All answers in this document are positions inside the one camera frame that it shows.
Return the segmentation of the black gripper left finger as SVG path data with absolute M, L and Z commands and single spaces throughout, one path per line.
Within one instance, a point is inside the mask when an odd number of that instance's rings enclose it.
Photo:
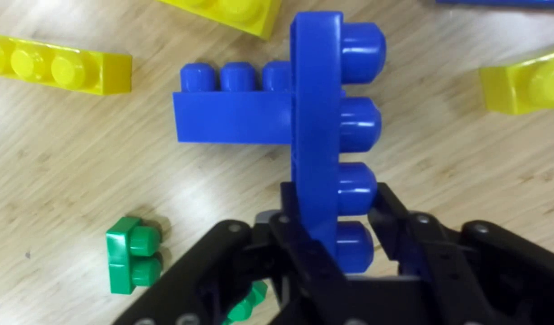
M 357 318 L 344 275 L 299 224 L 290 183 L 281 186 L 281 203 L 281 212 L 268 212 L 254 226 L 213 226 L 113 325 L 220 325 L 265 279 L 281 304 L 272 325 L 344 325 Z

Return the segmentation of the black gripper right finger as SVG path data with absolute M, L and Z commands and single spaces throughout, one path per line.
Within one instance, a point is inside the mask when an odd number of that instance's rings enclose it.
M 554 253 L 485 221 L 449 230 L 386 186 L 368 212 L 398 277 L 379 307 L 395 324 L 554 325 Z

